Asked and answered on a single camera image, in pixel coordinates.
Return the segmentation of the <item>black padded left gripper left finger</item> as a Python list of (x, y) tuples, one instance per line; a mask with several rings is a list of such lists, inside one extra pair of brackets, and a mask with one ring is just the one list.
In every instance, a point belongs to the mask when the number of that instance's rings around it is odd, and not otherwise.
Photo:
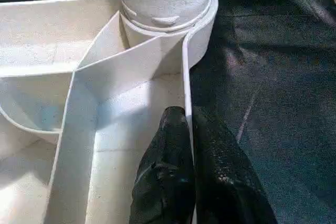
[(180, 106), (166, 108), (138, 167), (129, 223), (191, 223), (195, 177), (190, 132)]

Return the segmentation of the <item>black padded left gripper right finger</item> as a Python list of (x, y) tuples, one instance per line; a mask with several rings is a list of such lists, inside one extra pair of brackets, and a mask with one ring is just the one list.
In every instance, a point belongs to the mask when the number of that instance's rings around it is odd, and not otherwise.
[(223, 120), (193, 107), (198, 223), (277, 223), (253, 166)]

